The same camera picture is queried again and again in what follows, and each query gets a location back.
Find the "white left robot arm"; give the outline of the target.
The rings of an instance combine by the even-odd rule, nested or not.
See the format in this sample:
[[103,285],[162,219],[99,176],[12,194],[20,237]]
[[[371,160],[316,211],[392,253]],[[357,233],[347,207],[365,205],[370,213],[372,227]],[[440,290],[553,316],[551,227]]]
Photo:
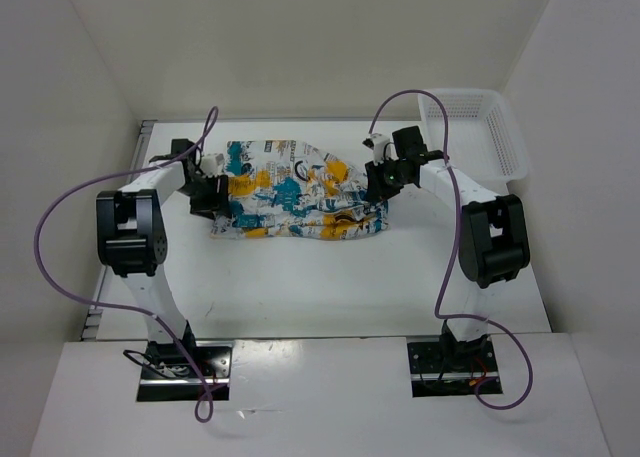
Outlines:
[[220,153],[201,155],[195,143],[174,139],[171,152],[150,162],[150,170],[96,198],[97,250],[102,264],[132,293],[152,345],[175,375],[196,371],[200,353],[187,319],[178,310],[164,270],[168,237],[162,206],[174,193],[189,200],[189,213],[213,220],[231,215],[229,177]]

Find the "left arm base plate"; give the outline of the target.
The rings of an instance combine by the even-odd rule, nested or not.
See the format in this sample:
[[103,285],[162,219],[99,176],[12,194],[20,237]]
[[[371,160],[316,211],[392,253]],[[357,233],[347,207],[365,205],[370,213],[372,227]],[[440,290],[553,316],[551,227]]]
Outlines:
[[[194,360],[212,391],[213,400],[228,401],[233,343],[199,341]],[[151,347],[144,352],[125,350],[123,355],[140,368],[137,402],[196,402],[204,399],[201,380],[182,355],[170,363],[154,356]]]

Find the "patterned white yellow teal shorts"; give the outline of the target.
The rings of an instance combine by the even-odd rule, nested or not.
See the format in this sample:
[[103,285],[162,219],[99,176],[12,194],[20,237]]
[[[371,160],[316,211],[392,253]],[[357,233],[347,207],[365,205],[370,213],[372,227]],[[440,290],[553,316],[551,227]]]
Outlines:
[[351,240],[389,227],[388,204],[365,200],[364,170],[304,141],[230,141],[224,164],[230,215],[214,219],[214,238]]

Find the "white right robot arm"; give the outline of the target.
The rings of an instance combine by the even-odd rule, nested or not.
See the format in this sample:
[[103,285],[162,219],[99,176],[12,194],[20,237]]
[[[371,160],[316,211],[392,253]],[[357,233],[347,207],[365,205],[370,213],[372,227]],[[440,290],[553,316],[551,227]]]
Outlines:
[[387,201],[407,185],[438,198],[454,212],[453,257],[445,278],[458,265],[471,282],[463,308],[441,312],[446,287],[436,299],[436,316],[450,336],[438,347],[440,362],[460,370],[474,356],[472,344],[488,333],[491,298],[500,282],[515,279],[530,262],[530,249],[521,200],[499,195],[454,167],[442,151],[430,151],[418,127],[406,127],[391,137],[371,133],[363,144],[372,151],[365,164],[368,179],[365,200]]

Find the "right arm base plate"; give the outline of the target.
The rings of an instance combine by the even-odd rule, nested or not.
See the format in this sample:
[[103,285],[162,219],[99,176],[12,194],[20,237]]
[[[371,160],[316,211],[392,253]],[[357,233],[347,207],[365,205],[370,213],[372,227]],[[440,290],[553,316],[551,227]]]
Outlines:
[[473,396],[503,393],[491,341],[478,356],[456,363],[445,358],[437,337],[407,342],[413,398]]

